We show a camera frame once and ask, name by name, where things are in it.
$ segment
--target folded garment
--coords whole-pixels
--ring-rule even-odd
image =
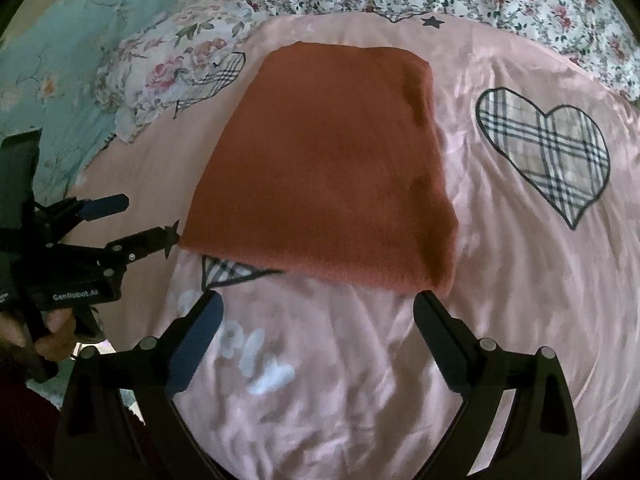
[[[429,64],[398,48],[295,43],[269,54],[227,123],[180,244],[447,294],[457,227]]]

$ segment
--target black star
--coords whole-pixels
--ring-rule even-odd
[[[444,23],[440,20],[437,20],[435,16],[431,16],[428,20],[422,18],[422,20],[424,21],[424,23],[422,24],[423,27],[440,28],[440,25]]]

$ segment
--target metal screw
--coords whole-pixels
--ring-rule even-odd
[[[78,354],[79,357],[81,357],[82,359],[90,359],[91,357],[93,357],[94,355],[96,355],[98,352],[98,349],[95,346],[85,346],[80,353]]]
[[[487,352],[493,352],[497,347],[495,341],[489,337],[483,337],[480,340],[480,348],[482,350],[486,350]]]
[[[158,339],[153,337],[152,335],[145,337],[138,343],[138,346],[141,350],[152,350],[158,344]]]
[[[540,353],[547,359],[553,359],[556,357],[556,352],[554,352],[554,349],[549,346],[543,346]]]

